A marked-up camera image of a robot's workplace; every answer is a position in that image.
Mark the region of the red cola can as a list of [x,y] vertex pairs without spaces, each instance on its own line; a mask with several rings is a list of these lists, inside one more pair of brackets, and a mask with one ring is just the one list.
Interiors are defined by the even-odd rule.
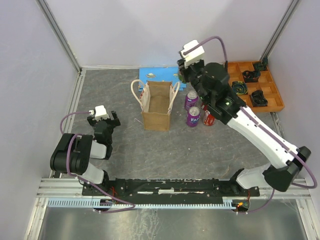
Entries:
[[206,111],[207,108],[208,108],[208,106],[202,103],[202,104],[201,104],[201,108],[202,108],[204,111]]
[[204,114],[203,114],[203,118],[202,118],[202,123],[205,125],[205,126],[212,126],[215,122],[215,117],[210,114],[209,111],[204,111]]

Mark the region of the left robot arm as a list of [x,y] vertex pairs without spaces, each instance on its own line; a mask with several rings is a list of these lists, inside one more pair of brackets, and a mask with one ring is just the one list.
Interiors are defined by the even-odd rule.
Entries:
[[93,135],[63,133],[50,158],[50,168],[78,177],[88,185],[93,183],[99,195],[106,195],[111,189],[108,173],[90,163],[90,159],[109,160],[113,151],[112,134],[121,122],[116,111],[108,114],[102,105],[87,113]]

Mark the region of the green topped dark can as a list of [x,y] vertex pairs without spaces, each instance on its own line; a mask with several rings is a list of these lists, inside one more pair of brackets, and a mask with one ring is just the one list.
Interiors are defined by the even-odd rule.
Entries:
[[184,78],[184,76],[182,75],[182,74],[178,74],[178,78],[179,78],[179,80],[183,83],[183,84],[185,84],[186,83],[186,81],[185,81],[185,78]]

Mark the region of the purple soda can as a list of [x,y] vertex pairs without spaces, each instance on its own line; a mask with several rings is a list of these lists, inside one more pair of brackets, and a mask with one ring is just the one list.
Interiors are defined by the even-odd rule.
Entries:
[[186,124],[189,127],[196,127],[198,125],[201,116],[200,109],[196,106],[192,106],[187,111]]
[[185,96],[184,108],[188,111],[191,107],[195,107],[198,101],[198,94],[191,90]]

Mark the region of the burlap canvas bag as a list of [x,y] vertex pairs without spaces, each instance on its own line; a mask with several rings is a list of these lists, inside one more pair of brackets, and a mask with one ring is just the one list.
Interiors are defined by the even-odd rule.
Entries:
[[[134,84],[143,86],[140,95],[134,91]],[[171,112],[181,83],[173,84],[171,81],[147,81],[143,83],[135,79],[130,84],[130,90],[141,108],[145,130],[163,131],[170,130]]]

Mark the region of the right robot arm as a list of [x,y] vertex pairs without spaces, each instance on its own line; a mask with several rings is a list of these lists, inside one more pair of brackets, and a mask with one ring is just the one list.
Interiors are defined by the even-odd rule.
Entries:
[[311,151],[287,142],[261,121],[232,90],[226,66],[205,64],[203,60],[187,65],[182,58],[177,65],[183,81],[191,84],[209,113],[243,135],[269,160],[266,165],[241,170],[229,183],[231,193],[240,196],[247,189],[264,184],[286,192],[300,171],[307,168]]

